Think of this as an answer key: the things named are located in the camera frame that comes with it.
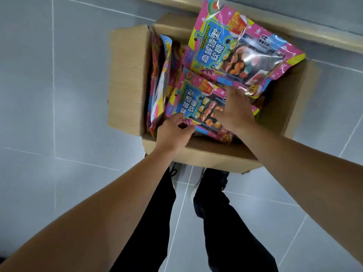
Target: tiled floor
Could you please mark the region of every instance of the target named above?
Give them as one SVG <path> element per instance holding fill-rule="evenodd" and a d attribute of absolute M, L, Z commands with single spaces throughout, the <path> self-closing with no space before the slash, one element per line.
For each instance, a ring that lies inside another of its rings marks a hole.
<path fill-rule="evenodd" d="M 108 33 L 180 12 L 140 0 L 2 0 L 0 255 L 142 159 L 139 137 L 106 124 Z M 363 164 L 363 56 L 297 40 L 322 73 L 296 140 Z M 160 271 L 209 271 L 190 193 L 202 168 L 174 179 Z M 231 174 L 232 206 L 284 271 L 363 271 L 264 169 Z"/>

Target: sneaker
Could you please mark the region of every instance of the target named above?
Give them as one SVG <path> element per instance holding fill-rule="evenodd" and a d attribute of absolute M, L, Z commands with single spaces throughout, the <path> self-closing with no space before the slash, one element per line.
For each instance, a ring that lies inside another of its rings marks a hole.
<path fill-rule="evenodd" d="M 217 190 L 217 191 L 223 191 L 227 185 L 228 182 L 228 176 L 229 172 L 222 171 L 222 170 L 216 170 L 207 168 L 204 169 L 204 172 L 197 183 L 197 185 L 194 187 L 190 199 L 193 203 L 193 199 L 195 194 L 197 193 L 198 188 L 200 187 L 200 184 L 202 184 L 202 189 L 206 190 Z"/>

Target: forearm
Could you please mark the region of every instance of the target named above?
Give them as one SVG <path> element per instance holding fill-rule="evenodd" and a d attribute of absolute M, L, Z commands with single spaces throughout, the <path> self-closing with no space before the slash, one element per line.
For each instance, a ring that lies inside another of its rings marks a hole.
<path fill-rule="evenodd" d="M 363 263 L 363 167 L 258 124 L 237 135 L 307 214 Z"/>
<path fill-rule="evenodd" d="M 14 253 L 0 271 L 109 270 L 139 223 L 173 153 L 155 151 Z"/>

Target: hand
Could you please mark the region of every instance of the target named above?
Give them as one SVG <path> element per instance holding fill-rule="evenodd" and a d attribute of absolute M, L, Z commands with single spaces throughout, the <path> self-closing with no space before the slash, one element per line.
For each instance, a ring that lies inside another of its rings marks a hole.
<path fill-rule="evenodd" d="M 173 114 L 157 129 L 157 145 L 154 151 L 171 151 L 177 155 L 188 143 L 195 131 L 193 125 L 188 125 L 185 129 L 178 127 L 184 119 L 184 114 Z"/>
<path fill-rule="evenodd" d="M 251 104 L 244 91 L 225 86 L 226 106 L 223 112 L 215 110 L 214 117 L 227 130 L 237 134 L 241 128 L 255 123 Z"/>

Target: candy bag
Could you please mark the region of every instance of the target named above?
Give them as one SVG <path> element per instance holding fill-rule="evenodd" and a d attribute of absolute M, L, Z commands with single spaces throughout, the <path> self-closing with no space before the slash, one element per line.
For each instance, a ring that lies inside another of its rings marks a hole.
<path fill-rule="evenodd" d="M 221 142 L 231 142 L 233 133 L 214 118 L 214 111 L 223 111 L 225 91 L 203 77 L 183 68 L 178 84 L 166 107 L 166 116 L 184 113 L 183 123 L 195 125 L 196 131 Z M 258 109 L 251 105 L 254 114 Z"/>
<path fill-rule="evenodd" d="M 150 29 L 151 31 L 151 48 L 152 48 L 152 72 L 151 72 L 151 82 L 150 82 L 150 95 L 149 95 L 149 103 L 147 106 L 147 120 L 146 126 L 149 129 L 151 126 L 151 109 L 152 109 L 152 98 L 155 93 L 155 89 L 157 87 L 157 83 L 159 81 L 159 58 L 160 58 L 160 50 L 161 50 L 161 41 L 157 36 L 154 28 Z"/>
<path fill-rule="evenodd" d="M 173 45 L 170 63 L 170 77 L 166 93 L 167 99 L 169 99 L 171 94 L 173 93 L 175 85 L 179 80 L 180 74 L 182 73 L 182 58 L 184 52 L 185 47 Z"/>
<path fill-rule="evenodd" d="M 279 36 L 223 4 L 205 0 L 183 57 L 186 68 L 257 98 L 305 59 Z"/>
<path fill-rule="evenodd" d="M 164 112 L 164 103 L 169 83 L 171 46 L 172 46 L 172 40 L 168 36 L 160 35 L 160 37 L 164 45 L 165 62 L 163 65 L 163 69 L 161 71 L 159 83 L 152 97 L 152 107 L 150 113 L 151 125 L 149 131 L 153 137 L 155 135 L 154 134 L 155 127 L 157 126 L 157 123 L 159 122 L 159 119 Z"/>

